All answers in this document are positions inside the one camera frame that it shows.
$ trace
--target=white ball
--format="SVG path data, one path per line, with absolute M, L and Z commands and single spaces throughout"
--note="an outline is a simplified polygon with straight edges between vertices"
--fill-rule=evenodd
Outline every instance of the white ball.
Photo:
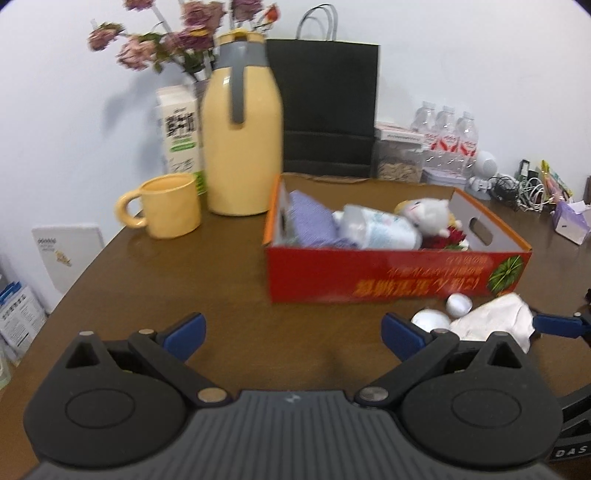
M 447 299 L 446 309 L 449 315 L 458 319 L 470 313 L 472 301 L 461 293 L 454 293 Z
M 411 323 L 422 328 L 426 332 L 430 332 L 437 328 L 449 330 L 452 321 L 447 315 L 445 315 L 445 313 L 440 312 L 439 310 L 425 309 L 418 312 L 411 320 Z

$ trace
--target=white tissue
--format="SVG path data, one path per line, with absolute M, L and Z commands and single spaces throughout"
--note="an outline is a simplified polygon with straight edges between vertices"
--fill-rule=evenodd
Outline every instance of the white tissue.
M 509 293 L 452 322 L 450 330 L 460 340 L 479 341 L 486 340 L 492 332 L 507 332 L 527 353 L 534 333 L 533 320 L 527 303 L 516 293 Z

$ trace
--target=yellow mug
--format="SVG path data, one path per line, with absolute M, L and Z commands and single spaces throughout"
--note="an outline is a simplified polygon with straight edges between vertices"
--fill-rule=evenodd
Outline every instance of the yellow mug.
M 144 216 L 132 217 L 127 205 L 139 197 Z M 171 173 L 148 180 L 117 200 L 115 215 L 130 228 L 146 227 L 154 238 L 186 235 L 201 224 L 195 177 L 190 173 Z

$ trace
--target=white wall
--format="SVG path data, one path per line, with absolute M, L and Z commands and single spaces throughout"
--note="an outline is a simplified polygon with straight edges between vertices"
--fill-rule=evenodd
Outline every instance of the white wall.
M 310 0 L 278 0 L 272 35 L 292 37 Z M 379 43 L 378 117 L 408 125 L 422 100 L 476 115 L 481 147 L 513 172 L 547 159 L 582 194 L 591 174 L 591 18 L 573 0 L 335 0 L 339 39 Z M 0 251 L 48 309 L 59 302 L 34 225 L 120 226 L 120 194 L 161 173 L 154 91 L 181 78 L 91 53 L 90 19 L 147 30 L 121 0 L 13 0 L 0 12 Z M 173 26 L 178 5 L 158 0 Z M 319 36 L 319 26 L 304 29 Z

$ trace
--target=plush doll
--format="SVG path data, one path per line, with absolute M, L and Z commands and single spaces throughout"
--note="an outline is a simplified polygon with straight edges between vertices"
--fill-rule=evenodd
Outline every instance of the plush doll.
M 394 213 L 407 218 L 426 237 L 448 238 L 450 236 L 448 227 L 455 229 L 462 227 L 461 222 L 458 222 L 450 212 L 448 200 L 410 200 L 398 205 Z
M 394 214 L 402 215 L 402 209 L 406 206 L 407 203 L 411 202 L 416 202 L 416 200 L 406 200 L 404 202 L 400 202 L 398 205 L 396 205 L 396 208 L 394 209 Z M 454 216 L 451 210 L 449 210 L 449 222 L 447 226 L 456 230 L 460 230 L 462 228 L 461 221 L 456 220 L 456 217 Z

